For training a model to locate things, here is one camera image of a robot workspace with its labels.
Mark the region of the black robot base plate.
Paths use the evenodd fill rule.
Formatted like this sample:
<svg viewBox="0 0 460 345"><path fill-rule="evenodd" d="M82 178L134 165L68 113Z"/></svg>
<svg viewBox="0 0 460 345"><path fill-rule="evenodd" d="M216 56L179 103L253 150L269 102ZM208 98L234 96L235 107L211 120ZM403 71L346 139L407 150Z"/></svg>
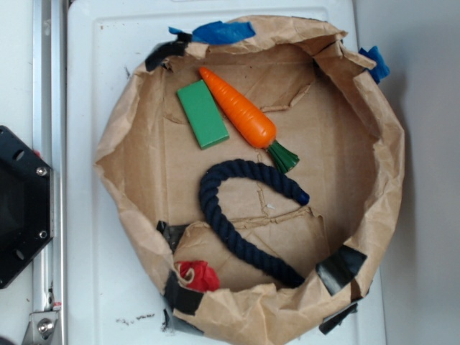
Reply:
<svg viewBox="0 0 460 345"><path fill-rule="evenodd" d="M52 168L1 126L1 288L50 242Z"/></svg>

